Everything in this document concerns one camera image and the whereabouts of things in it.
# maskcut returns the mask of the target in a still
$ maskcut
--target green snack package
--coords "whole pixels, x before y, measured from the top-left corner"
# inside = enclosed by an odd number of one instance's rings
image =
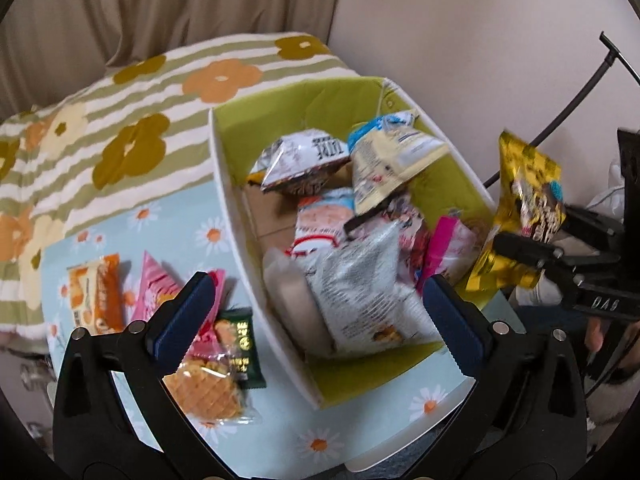
[[[254,320],[251,308],[232,308],[218,312],[214,324],[218,341],[231,355],[236,380],[241,388],[265,388],[255,347]]]

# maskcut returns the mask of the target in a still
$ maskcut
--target open storage box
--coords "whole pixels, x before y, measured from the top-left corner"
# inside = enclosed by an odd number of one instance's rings
[[[344,402],[386,383],[418,364],[440,344],[405,346],[350,360],[304,362],[270,307],[262,282],[262,249],[257,238],[270,231],[264,228],[265,222],[277,229],[278,221],[273,216],[277,214],[273,206],[277,198],[268,201],[270,208],[262,206],[256,203],[253,192],[244,192],[244,182],[261,151],[282,135],[319,128],[346,140],[351,131],[374,117],[410,108],[420,113],[415,127],[446,141],[450,148],[449,155],[431,164],[410,184],[412,201],[428,226],[433,229],[438,218],[452,210],[459,211],[465,223],[489,226],[494,203],[481,181],[427,114],[388,79],[306,80],[237,99],[209,112],[214,179],[241,279],[274,354],[315,408]],[[252,215],[251,211],[260,214]],[[468,293],[465,283],[466,279],[458,284],[460,295],[479,308],[495,294],[494,290]]]

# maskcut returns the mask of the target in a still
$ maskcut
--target waffle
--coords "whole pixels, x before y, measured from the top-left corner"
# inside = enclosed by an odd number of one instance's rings
[[[187,359],[175,374],[164,378],[164,384],[180,409],[200,421],[235,418],[242,413],[238,385],[219,362]]]

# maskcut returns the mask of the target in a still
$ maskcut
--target floral bedding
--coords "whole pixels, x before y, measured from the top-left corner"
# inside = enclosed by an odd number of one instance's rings
[[[353,75],[313,36],[239,34],[152,57],[9,118],[0,125],[0,332],[45,337],[48,245],[87,238],[96,222],[212,179],[209,108]]]

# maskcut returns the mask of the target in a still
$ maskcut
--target beige curtain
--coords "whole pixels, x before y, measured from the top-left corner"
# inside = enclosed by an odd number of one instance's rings
[[[327,40],[336,0],[15,0],[0,23],[0,117],[169,49],[239,32]]]

